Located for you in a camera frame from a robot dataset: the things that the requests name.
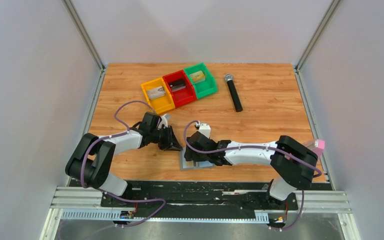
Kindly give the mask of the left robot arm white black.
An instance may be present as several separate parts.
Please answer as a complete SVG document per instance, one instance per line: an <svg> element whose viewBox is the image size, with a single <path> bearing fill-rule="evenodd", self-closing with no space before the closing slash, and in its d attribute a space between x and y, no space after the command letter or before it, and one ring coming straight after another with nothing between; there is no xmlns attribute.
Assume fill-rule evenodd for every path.
<svg viewBox="0 0 384 240"><path fill-rule="evenodd" d="M180 152L183 149L167 117L146 112L142 121L125 132L106 136L84 134L65 166L65 173L88 188L114 194L113 198L120 206L129 206L133 193L126 180L110 172L112 160L118 154L149 144L157 144L162 151Z"/></svg>

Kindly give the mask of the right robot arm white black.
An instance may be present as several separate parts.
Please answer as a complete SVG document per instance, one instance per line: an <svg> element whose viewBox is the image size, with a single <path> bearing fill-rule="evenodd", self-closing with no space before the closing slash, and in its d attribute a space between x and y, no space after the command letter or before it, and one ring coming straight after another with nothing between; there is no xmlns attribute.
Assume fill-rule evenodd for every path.
<svg viewBox="0 0 384 240"><path fill-rule="evenodd" d="M318 155L287 135L267 143L216 142L199 131L183 138L186 144L184 158L189 162L272 167L279 175L271 181L265 195L266 204L272 209L281 207L292 192L309 188L313 179L322 175L317 168Z"/></svg>

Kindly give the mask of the grey card holder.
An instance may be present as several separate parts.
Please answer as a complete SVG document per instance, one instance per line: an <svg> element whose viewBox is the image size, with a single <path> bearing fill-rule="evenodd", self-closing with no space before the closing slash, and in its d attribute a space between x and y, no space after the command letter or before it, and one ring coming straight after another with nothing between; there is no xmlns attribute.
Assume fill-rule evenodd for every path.
<svg viewBox="0 0 384 240"><path fill-rule="evenodd" d="M179 166L181 171L195 170L195 169L208 169L216 166L215 164L212 164L209 161L197 162L197 166L187 166L184 158L184 153L185 153L185 149L183 149L179 153Z"/></svg>

